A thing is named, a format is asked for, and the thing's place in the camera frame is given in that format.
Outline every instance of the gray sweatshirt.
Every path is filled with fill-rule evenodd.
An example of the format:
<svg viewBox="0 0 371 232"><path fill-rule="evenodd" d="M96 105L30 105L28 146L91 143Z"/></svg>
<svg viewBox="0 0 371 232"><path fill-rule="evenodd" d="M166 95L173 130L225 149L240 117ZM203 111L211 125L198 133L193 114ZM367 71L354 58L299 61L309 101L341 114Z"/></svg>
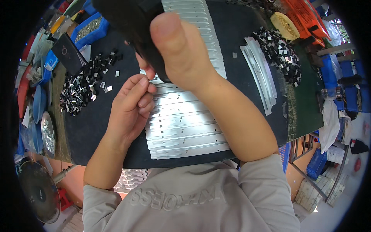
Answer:
<svg viewBox="0 0 371 232"><path fill-rule="evenodd" d="M123 200L84 186L85 232L300 231L279 155L154 169Z"/></svg>

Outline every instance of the fan grille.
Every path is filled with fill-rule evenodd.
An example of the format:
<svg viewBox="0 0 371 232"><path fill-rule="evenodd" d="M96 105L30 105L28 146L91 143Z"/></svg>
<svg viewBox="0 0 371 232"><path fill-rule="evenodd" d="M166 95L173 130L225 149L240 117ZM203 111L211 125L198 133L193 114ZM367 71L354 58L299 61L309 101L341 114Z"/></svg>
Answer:
<svg viewBox="0 0 371 232"><path fill-rule="evenodd" d="M19 182L37 218L46 224L57 221L59 193L46 169L39 163L27 161L20 168Z"/></svg>

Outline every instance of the hand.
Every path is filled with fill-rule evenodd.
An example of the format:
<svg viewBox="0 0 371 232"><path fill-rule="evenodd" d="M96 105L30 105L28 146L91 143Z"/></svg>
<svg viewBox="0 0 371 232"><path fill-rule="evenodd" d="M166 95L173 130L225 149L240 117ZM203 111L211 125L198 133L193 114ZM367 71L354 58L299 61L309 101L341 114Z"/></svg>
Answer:
<svg viewBox="0 0 371 232"><path fill-rule="evenodd" d="M210 62L204 40L194 25L175 13L162 13L150 25L152 40L165 61L166 74L180 88L197 91L221 78ZM138 54L139 67L149 77L155 73Z"/></svg>
<svg viewBox="0 0 371 232"><path fill-rule="evenodd" d="M112 102L106 140L118 149L129 148L144 129L153 110L154 92L156 87L149 82L147 76L136 74L130 77Z"/></svg>

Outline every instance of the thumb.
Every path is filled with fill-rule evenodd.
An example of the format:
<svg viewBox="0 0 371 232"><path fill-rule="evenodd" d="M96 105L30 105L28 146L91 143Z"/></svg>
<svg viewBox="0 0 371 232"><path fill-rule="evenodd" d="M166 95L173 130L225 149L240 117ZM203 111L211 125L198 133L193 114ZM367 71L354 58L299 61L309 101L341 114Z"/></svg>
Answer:
<svg viewBox="0 0 371 232"><path fill-rule="evenodd" d="M180 18L175 13L162 13L150 25L153 43L171 67L184 65L191 55Z"/></svg>
<svg viewBox="0 0 371 232"><path fill-rule="evenodd" d="M136 108L138 101L147 92L150 82L147 77L142 77L140 81L130 90L125 97L125 111L130 111Z"/></svg>

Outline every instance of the sleeve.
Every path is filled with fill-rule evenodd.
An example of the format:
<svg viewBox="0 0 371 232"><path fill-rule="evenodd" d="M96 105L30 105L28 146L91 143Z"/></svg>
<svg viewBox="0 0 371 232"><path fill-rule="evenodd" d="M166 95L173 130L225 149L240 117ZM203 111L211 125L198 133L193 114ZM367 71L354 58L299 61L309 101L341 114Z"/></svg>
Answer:
<svg viewBox="0 0 371 232"><path fill-rule="evenodd" d="M247 162L238 177L240 187L272 232L300 231L279 155Z"/></svg>
<svg viewBox="0 0 371 232"><path fill-rule="evenodd" d="M84 186L82 222L85 232L102 232L121 202L117 192Z"/></svg>

